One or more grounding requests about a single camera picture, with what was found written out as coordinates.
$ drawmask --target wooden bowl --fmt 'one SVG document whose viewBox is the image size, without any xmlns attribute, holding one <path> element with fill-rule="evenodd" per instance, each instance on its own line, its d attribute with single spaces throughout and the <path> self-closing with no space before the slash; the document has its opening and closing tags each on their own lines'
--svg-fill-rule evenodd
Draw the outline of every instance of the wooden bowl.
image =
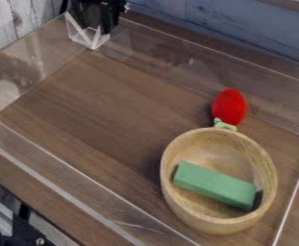
<svg viewBox="0 0 299 246">
<path fill-rule="evenodd" d="M 256 184 L 256 209 L 246 212 L 175 187 L 172 178 L 182 160 Z M 171 142 L 162 158 L 160 182 L 174 213 L 191 228 L 210 234 L 232 234 L 251 227 L 278 192 L 276 169 L 266 151 L 244 135 L 216 128 L 192 130 Z"/>
</svg>

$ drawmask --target green block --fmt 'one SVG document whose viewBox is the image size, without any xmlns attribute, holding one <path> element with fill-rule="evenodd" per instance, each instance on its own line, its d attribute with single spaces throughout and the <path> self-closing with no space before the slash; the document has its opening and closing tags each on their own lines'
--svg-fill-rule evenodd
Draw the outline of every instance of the green block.
<svg viewBox="0 0 299 246">
<path fill-rule="evenodd" d="M 211 169 L 182 161 L 174 184 L 230 206 L 247 211 L 252 209 L 256 186 Z"/>
</svg>

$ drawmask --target wooden table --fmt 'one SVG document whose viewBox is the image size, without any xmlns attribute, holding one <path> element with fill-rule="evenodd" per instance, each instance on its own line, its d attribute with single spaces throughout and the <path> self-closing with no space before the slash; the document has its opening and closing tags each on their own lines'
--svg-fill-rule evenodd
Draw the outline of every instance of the wooden table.
<svg viewBox="0 0 299 246">
<path fill-rule="evenodd" d="M 108 209 L 96 200 L 95 182 L 200 245 L 272 245 L 299 177 L 299 78 L 127 20 L 97 52 L 63 34 L 65 23 L 56 19 L 0 53 L 0 62 L 13 68 L 4 80 L 23 88 L 19 82 L 28 78 L 21 96 L 0 111 L 0 122 L 15 131 L 0 125 L 0 185 L 83 245 L 142 245 L 89 216 L 93 209 Z M 65 49 L 56 45 L 60 39 Z M 53 54 L 47 47 L 55 47 Z M 11 74 L 20 58 L 8 55 L 16 49 L 43 62 L 20 66 L 19 80 Z M 280 189 L 262 223 L 240 234 L 215 236 L 191 230 L 168 209 L 159 161 L 179 134 L 212 125 L 210 106 L 230 86 L 248 97 L 250 115 L 239 131 L 271 155 Z M 123 222 L 115 221 L 147 239 L 144 245 L 171 243 L 155 241 L 167 238 L 156 228 Z M 299 245 L 299 227 L 291 233 L 291 244 L 285 239 L 280 245 Z"/>
</svg>

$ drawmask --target wooden tabletop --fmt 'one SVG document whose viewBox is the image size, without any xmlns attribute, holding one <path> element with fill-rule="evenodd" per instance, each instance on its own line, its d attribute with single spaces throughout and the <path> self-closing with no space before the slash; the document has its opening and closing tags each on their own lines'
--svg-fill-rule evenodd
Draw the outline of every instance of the wooden tabletop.
<svg viewBox="0 0 299 246">
<path fill-rule="evenodd" d="M 0 112 L 0 122 L 41 149 L 27 144 L 20 146 L 13 135 L 5 134 L 1 134 L 0 144 L 9 153 L 25 153 L 19 155 L 23 164 L 91 208 L 99 205 L 85 185 L 87 179 L 101 184 L 200 245 L 271 245 L 299 177 L 299 135 L 270 121 L 291 125 L 291 115 L 299 105 L 274 109 L 271 114 L 276 117 L 271 120 L 264 116 L 270 110 L 264 107 L 274 107 L 280 101 L 282 105 L 287 103 L 285 94 L 278 94 L 280 85 L 293 86 L 287 91 L 294 90 L 294 100 L 299 102 L 299 91 L 295 90 L 299 87 L 293 84 L 297 80 L 238 59 L 222 59 L 211 50 L 198 53 L 187 45 L 126 23 L 108 46 L 99 52 L 81 50 L 75 54 Z M 202 70 L 200 62 L 208 64 L 206 70 Z M 190 71 L 196 76 L 184 73 L 190 68 L 195 69 Z M 242 77 L 247 85 L 231 83 Z M 258 82 L 274 86 L 260 90 Z M 212 125 L 212 99 L 220 90 L 234 85 L 247 90 L 251 108 L 239 131 L 270 154 L 278 168 L 280 189 L 267 215 L 254 228 L 230 236 L 215 236 L 191 230 L 168 209 L 160 193 L 159 161 L 167 144 L 179 134 Z M 63 172 L 59 161 L 36 165 L 43 152 L 64 160 L 87 178 L 76 179 Z M 0 155 L 0 184 L 69 236 L 83 245 L 132 245 L 88 216 L 63 193 L 40 183 L 11 162 L 12 159 Z"/>
</svg>

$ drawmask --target red pom-pom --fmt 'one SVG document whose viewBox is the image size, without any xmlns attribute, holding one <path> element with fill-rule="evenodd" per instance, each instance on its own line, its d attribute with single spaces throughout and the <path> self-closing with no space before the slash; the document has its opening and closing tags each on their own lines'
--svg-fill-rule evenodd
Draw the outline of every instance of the red pom-pom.
<svg viewBox="0 0 299 246">
<path fill-rule="evenodd" d="M 224 123 L 238 125 L 247 115 L 247 101 L 243 94 L 234 88 L 226 89 L 218 96 L 212 113 Z"/>
</svg>

